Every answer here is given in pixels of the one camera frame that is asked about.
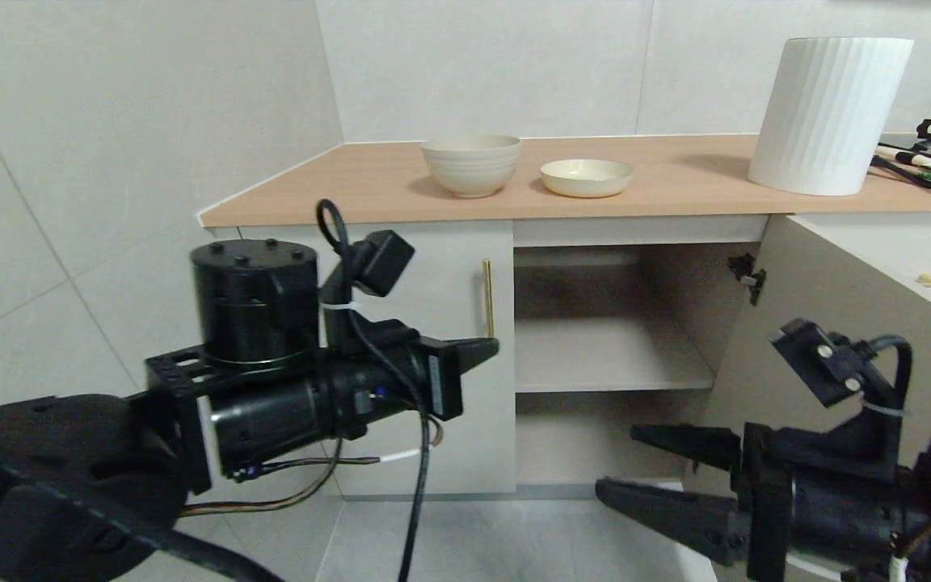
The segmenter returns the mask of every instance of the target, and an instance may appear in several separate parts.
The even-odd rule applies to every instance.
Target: ribbed white vase
[[[914,44],[786,41],[749,179],[799,194],[860,192]]]

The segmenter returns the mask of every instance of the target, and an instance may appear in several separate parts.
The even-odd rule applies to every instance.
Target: white ceramic bowl
[[[516,170],[522,140],[510,136],[455,136],[422,144],[429,173],[461,198],[495,194]]]

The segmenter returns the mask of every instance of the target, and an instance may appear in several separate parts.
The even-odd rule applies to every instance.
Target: shallow dish
[[[541,167],[544,188],[572,198],[616,196],[633,177],[634,168],[608,159],[559,159]]]

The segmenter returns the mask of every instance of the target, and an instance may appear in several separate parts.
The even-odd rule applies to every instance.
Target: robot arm
[[[317,256],[301,244],[196,248],[203,343],[145,361],[148,390],[0,406],[0,578],[111,580],[162,550],[230,578],[278,580],[171,529],[188,493],[211,487],[204,431],[217,434],[222,473],[242,482],[281,454],[359,438],[399,412],[460,416],[461,375],[495,356],[498,340],[425,338],[340,309],[352,286],[387,295],[414,248],[392,231],[334,247],[340,265],[321,288]]]
[[[912,350],[897,336],[851,343],[794,320],[773,346],[824,406],[860,394],[863,409],[827,433],[746,424],[632,428],[635,440],[731,473],[736,498],[600,479],[599,500],[716,563],[746,561],[757,582],[786,578],[790,548],[855,566],[850,581],[931,581],[931,446],[897,463]],[[870,361],[898,350],[893,386]],[[902,576],[893,578],[893,563]]]

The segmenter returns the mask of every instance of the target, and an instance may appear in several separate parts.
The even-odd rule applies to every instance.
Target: gray floor tile
[[[398,501],[344,506],[318,582],[396,580],[409,509]],[[411,579],[713,581],[709,564],[685,552],[597,501],[430,501]]]

